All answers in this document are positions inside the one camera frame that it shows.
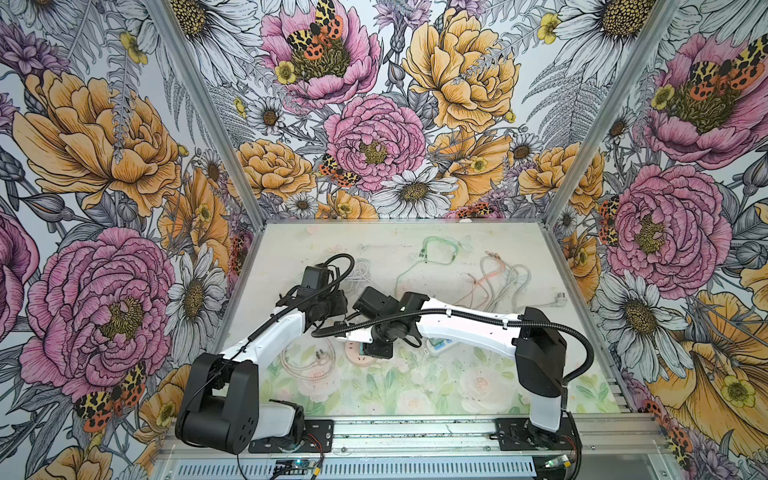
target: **floral tablecloth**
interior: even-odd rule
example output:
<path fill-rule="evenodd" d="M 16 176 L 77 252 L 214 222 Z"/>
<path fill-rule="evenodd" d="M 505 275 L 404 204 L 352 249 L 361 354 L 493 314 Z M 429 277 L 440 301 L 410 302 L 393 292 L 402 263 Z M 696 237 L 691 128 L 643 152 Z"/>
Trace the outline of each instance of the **floral tablecloth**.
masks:
<path fill-rule="evenodd" d="M 598 372 L 593 366 L 571 383 L 571 411 L 619 411 Z M 344 343 L 308 334 L 269 366 L 260 395 L 261 402 L 294 402 L 315 416 L 524 414 L 530 406 L 515 361 L 488 350 L 454 345 L 434 356 L 398 342 L 391 360 L 357 366 Z"/>

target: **flower bud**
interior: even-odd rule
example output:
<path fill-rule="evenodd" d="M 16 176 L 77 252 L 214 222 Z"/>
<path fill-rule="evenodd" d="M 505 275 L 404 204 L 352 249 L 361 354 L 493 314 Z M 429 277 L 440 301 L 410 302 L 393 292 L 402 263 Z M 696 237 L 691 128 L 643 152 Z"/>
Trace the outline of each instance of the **flower bud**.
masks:
<path fill-rule="evenodd" d="M 758 158 L 746 168 L 742 182 L 744 182 L 746 195 L 754 195 L 758 188 L 768 186 L 768 154 Z"/>
<path fill-rule="evenodd" d="M 126 222 L 132 222 L 139 212 L 139 206 L 128 197 L 122 197 L 118 202 L 118 215 Z"/>
<path fill-rule="evenodd" d="M 74 212 L 64 204 L 64 199 L 55 194 L 37 194 L 20 198 L 35 215 L 46 222 L 60 222 L 74 219 Z"/>
<path fill-rule="evenodd" d="M 19 182 L 24 180 L 24 168 L 16 157 L 0 148 L 0 180 Z"/>

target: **yellow peony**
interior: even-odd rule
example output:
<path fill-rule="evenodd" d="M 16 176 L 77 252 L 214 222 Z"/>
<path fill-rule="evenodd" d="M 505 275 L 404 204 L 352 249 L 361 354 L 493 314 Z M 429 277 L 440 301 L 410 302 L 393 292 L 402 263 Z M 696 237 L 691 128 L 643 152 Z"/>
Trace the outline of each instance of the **yellow peony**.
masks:
<path fill-rule="evenodd" d="M 541 198 L 548 192 L 556 191 L 576 160 L 580 145 L 581 143 L 577 142 L 566 148 L 555 147 L 536 155 L 533 159 L 536 168 L 528 168 L 520 174 L 520 194 Z M 595 208 L 596 201 L 603 194 L 604 167 L 605 156 L 598 151 L 571 196 L 571 205 L 581 215 L 586 215 Z"/>
<path fill-rule="evenodd" d="M 450 8 L 443 23 L 439 33 L 426 23 L 416 29 L 402 67 L 419 83 L 413 91 L 431 91 L 437 98 L 435 124 L 482 132 L 494 124 L 493 117 L 509 111 L 520 64 L 510 53 L 484 71 L 460 77 L 483 55 L 498 55 L 498 34 L 481 30 L 480 21 L 463 10 Z"/>
<path fill-rule="evenodd" d="M 475 135 L 464 128 L 450 134 L 440 134 L 429 151 L 438 162 L 450 166 L 443 177 L 456 177 L 458 189 L 451 192 L 451 210 L 473 204 L 488 193 L 491 182 L 498 185 L 504 180 L 504 162 L 511 137 L 494 139 L 491 135 Z"/>
<path fill-rule="evenodd" d="M 282 142 L 246 142 L 240 145 L 236 155 L 256 198 L 267 192 L 288 200 L 291 195 L 308 192 L 317 185 L 312 164 Z M 231 178 L 227 189 L 233 197 L 240 198 Z"/>
<path fill-rule="evenodd" d="M 29 159 L 44 192 L 88 193 L 82 207 L 98 204 L 107 189 L 123 192 L 149 217 L 163 197 L 181 186 L 179 150 L 148 99 L 133 94 L 131 123 L 124 139 L 123 159 L 114 158 L 116 143 L 112 98 L 103 78 L 88 85 L 78 77 L 46 71 L 29 75 L 27 89 L 48 116 L 15 114 L 13 138 Z"/>

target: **daisy center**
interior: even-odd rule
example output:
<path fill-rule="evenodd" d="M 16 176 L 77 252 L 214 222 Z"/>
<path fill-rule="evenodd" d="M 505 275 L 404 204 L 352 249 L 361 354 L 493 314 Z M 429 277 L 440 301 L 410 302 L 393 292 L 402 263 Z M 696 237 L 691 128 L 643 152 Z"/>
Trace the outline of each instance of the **daisy center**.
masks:
<path fill-rule="evenodd" d="M 624 123 L 623 120 L 616 120 L 613 125 L 611 125 L 611 129 L 608 131 L 608 134 L 612 137 L 618 137 L 624 133 L 624 131 L 627 130 L 627 124 Z"/>
<path fill-rule="evenodd" d="M 745 402 L 750 396 L 749 391 L 741 382 L 733 382 L 725 388 L 728 389 L 731 401 Z"/>
<path fill-rule="evenodd" d="M 372 141 L 370 145 L 366 145 L 361 141 L 358 148 L 360 153 L 366 156 L 366 163 L 368 165 L 382 164 L 384 163 L 384 160 L 386 160 L 386 155 L 388 153 L 386 146 L 377 141 Z"/>
<path fill-rule="evenodd" d="M 640 250 L 646 254 L 659 251 L 664 245 L 664 224 L 654 223 L 648 214 L 640 220 L 640 226 L 640 233 L 634 238 L 634 241 L 640 245 Z"/>
<path fill-rule="evenodd" d="M 612 0 L 603 10 L 603 29 L 617 37 L 635 36 L 656 0 Z"/>
<path fill-rule="evenodd" d="M 198 35 L 205 28 L 205 10 L 197 0 L 170 0 L 170 6 L 187 36 Z"/>
<path fill-rule="evenodd" d="M 400 200 L 415 202 L 426 198 L 428 193 L 429 189 L 426 184 L 405 185 L 400 191 Z"/>
<path fill-rule="evenodd" d="M 336 207 L 336 210 L 338 210 L 339 215 L 341 215 L 344 218 L 347 218 L 352 213 L 352 205 L 339 204 L 339 206 Z"/>
<path fill-rule="evenodd" d="M 698 134 L 703 135 L 730 118 L 740 92 L 727 85 L 720 93 L 712 93 L 704 100 L 696 101 L 689 93 L 693 86 L 691 82 L 686 82 L 678 88 L 668 101 L 669 113 L 693 124 Z"/>
<path fill-rule="evenodd" d="M 112 303 L 109 307 L 111 318 L 109 323 L 99 327 L 104 335 L 113 339 L 118 333 L 125 335 L 127 339 L 133 339 L 144 320 L 144 309 L 141 303 L 133 297 L 128 297 L 120 302 Z"/>
<path fill-rule="evenodd" d="M 160 407 L 160 413 L 157 415 L 157 426 L 169 426 L 170 421 L 174 417 L 175 410 L 173 403 L 164 403 L 163 406 Z"/>
<path fill-rule="evenodd" d="M 293 52 L 291 63 L 298 78 L 310 81 L 312 78 L 322 78 L 326 75 L 339 78 L 344 76 L 350 63 L 349 52 L 344 48 L 344 40 L 337 38 L 329 42 L 330 46 L 323 46 L 323 56 L 315 60 L 307 59 L 303 52 Z"/>
<path fill-rule="evenodd" d="M 639 300 L 630 300 L 624 305 L 624 313 L 627 314 L 632 328 L 644 335 L 650 335 L 656 331 L 656 317 L 645 304 Z"/>
<path fill-rule="evenodd" d="M 219 166 L 215 162 L 210 162 L 206 166 L 206 171 L 208 172 L 208 178 L 216 183 L 219 182 Z"/>
<path fill-rule="evenodd" d="M 520 145 L 512 151 L 512 156 L 515 160 L 526 158 L 531 153 L 531 148 L 528 145 Z"/>
<path fill-rule="evenodd" d="M 274 110 L 265 110 L 262 117 L 264 123 L 269 127 L 274 127 L 277 124 L 277 113 Z"/>
<path fill-rule="evenodd" d="M 197 318 L 197 314 L 203 308 L 203 297 L 203 283 L 198 279 L 192 280 L 184 296 L 184 312 L 187 318 Z"/>

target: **purple flower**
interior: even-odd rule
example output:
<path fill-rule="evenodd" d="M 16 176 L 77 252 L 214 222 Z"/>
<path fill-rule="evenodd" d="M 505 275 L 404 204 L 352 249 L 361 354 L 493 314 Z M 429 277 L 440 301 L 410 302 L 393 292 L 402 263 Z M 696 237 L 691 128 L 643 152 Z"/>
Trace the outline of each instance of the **purple flower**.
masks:
<path fill-rule="evenodd" d="M 13 106 L 13 101 L 8 94 L 0 94 L 0 134 L 11 134 L 13 114 L 17 111 L 18 107 Z"/>
<path fill-rule="evenodd" d="M 630 271 L 663 298 L 692 295 L 725 261 L 732 232 L 715 181 L 691 165 L 647 165 L 619 196 L 618 245 L 608 247 L 617 275 Z"/>
<path fill-rule="evenodd" d="M 352 99 L 341 115 L 325 123 L 328 153 L 339 166 L 358 174 L 358 187 L 381 190 L 404 170 L 417 170 L 424 161 L 426 141 L 422 121 L 413 110 L 398 107 L 380 95 Z"/>
<path fill-rule="evenodd" d="M 740 480 L 739 468 L 718 451 L 717 443 L 703 433 L 688 430 L 694 452 L 691 457 L 700 480 Z"/>
<path fill-rule="evenodd" d="M 449 0 L 447 8 L 455 8 L 457 12 L 466 10 L 470 17 L 480 18 L 488 9 L 488 0 Z"/>
<path fill-rule="evenodd" d="M 163 330 L 174 281 L 166 253 L 128 228 L 54 253 L 29 289 L 35 336 L 22 351 L 22 378 L 79 399 L 111 391 L 140 362 L 155 373 L 170 349 Z"/>
<path fill-rule="evenodd" d="M 381 57 L 379 39 L 376 34 L 368 36 L 354 8 L 347 12 L 339 2 L 335 5 L 344 25 L 342 37 L 331 41 L 332 45 L 326 46 L 327 55 L 319 59 L 307 60 L 294 54 L 286 40 L 295 31 L 310 29 L 315 21 L 314 6 L 308 14 L 297 11 L 288 16 L 281 11 L 279 16 L 267 15 L 261 21 L 262 49 L 266 51 L 263 65 L 275 69 L 278 81 L 302 108 L 343 103 L 376 84 Z"/>
<path fill-rule="evenodd" d="M 0 21 L 0 63 L 16 70 L 22 76 L 42 76 L 46 70 L 56 75 L 69 70 L 69 60 L 60 57 L 58 47 L 52 47 L 35 33 L 25 34 L 16 24 Z"/>
<path fill-rule="evenodd" d="M 416 30 L 429 22 L 431 0 L 379 0 L 373 7 L 379 14 L 375 17 L 379 30 L 395 23 L 405 23 Z"/>
<path fill-rule="evenodd" d="M 29 233 L 15 218 L 0 212 L 0 341 L 16 324 L 24 304 L 24 284 L 39 261 Z"/>

